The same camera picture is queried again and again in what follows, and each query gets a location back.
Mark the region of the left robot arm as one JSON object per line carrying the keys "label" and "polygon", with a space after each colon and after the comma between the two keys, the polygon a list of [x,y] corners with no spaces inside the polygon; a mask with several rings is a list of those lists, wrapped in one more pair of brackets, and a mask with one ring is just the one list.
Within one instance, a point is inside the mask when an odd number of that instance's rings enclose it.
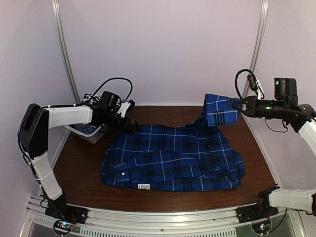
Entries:
{"label": "left robot arm", "polygon": [[71,208],[48,160],[49,130],[66,125],[88,124],[95,127],[107,125],[132,134],[140,128],[136,120],[126,116],[134,105],[132,100],[122,101],[118,95],[104,91],[99,99],[91,96],[80,104],[28,106],[17,132],[18,146],[48,200],[47,209],[60,219],[67,219],[71,215]]}

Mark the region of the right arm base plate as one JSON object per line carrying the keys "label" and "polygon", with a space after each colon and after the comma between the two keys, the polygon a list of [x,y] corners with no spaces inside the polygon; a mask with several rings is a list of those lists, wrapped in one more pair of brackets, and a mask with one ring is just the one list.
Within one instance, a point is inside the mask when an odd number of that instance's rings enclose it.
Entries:
{"label": "right arm base plate", "polygon": [[252,222],[260,219],[269,218],[278,214],[276,207],[269,207],[260,209],[257,204],[243,206],[240,205],[236,209],[236,214],[239,223]]}

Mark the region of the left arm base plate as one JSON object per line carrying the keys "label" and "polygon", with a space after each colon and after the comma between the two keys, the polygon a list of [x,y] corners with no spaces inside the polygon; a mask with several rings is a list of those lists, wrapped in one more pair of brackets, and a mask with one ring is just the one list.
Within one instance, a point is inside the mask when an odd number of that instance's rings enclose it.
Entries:
{"label": "left arm base plate", "polygon": [[74,224],[85,224],[87,219],[88,209],[83,207],[77,207],[73,205],[66,206],[66,211],[61,214],[54,207],[49,205],[46,208],[45,215],[53,217],[55,219],[64,220]]}

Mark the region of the blue plaid long sleeve shirt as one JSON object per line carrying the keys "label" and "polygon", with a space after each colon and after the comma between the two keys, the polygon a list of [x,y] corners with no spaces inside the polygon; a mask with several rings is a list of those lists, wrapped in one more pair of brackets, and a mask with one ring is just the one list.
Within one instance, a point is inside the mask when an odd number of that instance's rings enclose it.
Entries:
{"label": "blue plaid long sleeve shirt", "polygon": [[168,192],[240,186],[244,163],[219,129],[238,121],[233,99],[206,94],[200,117],[183,127],[149,124],[134,134],[116,133],[101,165],[101,182]]}

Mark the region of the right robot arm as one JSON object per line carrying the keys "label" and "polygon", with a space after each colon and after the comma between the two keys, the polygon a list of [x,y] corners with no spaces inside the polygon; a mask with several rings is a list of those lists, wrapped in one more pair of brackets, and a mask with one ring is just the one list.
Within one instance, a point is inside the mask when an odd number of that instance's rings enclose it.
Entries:
{"label": "right robot arm", "polygon": [[[290,125],[316,152],[316,112],[309,104],[298,104],[297,82],[293,78],[274,78],[274,100],[248,96],[234,102],[232,108],[250,118],[279,119]],[[265,217],[272,208],[291,208],[316,215],[316,190],[269,188],[259,193],[253,214]]]}

